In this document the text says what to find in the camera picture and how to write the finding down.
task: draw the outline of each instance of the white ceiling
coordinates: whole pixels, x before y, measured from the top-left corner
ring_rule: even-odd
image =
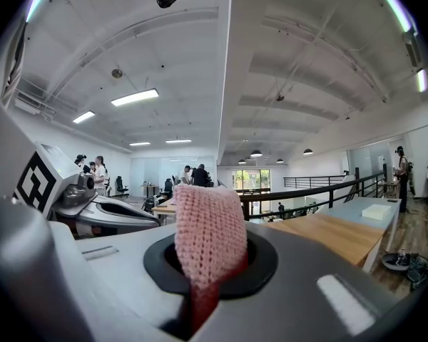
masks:
[[[401,35],[384,0],[43,0],[19,90],[52,120],[125,148],[190,138],[218,145],[219,160],[284,156],[348,113],[417,90]],[[149,88],[159,98],[111,105]],[[87,110],[96,116],[74,125]]]

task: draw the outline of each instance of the red cloth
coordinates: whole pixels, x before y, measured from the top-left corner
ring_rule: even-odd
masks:
[[[238,194],[223,187],[178,185],[175,248],[190,280],[193,331],[219,301],[220,283],[248,267],[247,235]]]

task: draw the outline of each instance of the black shirt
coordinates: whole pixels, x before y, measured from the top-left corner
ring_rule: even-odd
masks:
[[[203,168],[198,168],[192,172],[192,177],[195,186],[206,187],[208,184],[208,173]]]

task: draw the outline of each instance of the black chair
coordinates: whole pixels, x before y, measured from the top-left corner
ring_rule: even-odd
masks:
[[[129,194],[124,194],[124,192],[128,191],[127,187],[122,185],[122,177],[121,176],[117,176],[116,179],[116,190],[117,192],[121,193],[121,197],[122,196],[129,196]]]

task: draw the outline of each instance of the light blue table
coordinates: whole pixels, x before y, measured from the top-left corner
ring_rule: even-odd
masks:
[[[398,215],[399,215],[399,203],[400,199],[396,199],[397,202],[389,202],[388,199],[377,199],[375,197],[357,197],[349,202],[343,204],[336,204],[333,208],[324,207],[320,210],[320,213],[330,215],[331,217],[340,218],[348,222],[355,222],[365,224],[370,227],[380,228],[386,230],[390,223],[392,223],[392,233],[387,243],[385,251],[388,252],[392,246],[394,234],[397,230]],[[373,204],[388,205],[391,207],[390,211],[386,213],[383,220],[376,220],[371,218],[362,217],[362,211]],[[376,243],[374,248],[368,254],[363,270],[369,272],[374,260],[376,259],[377,252],[382,238]]]

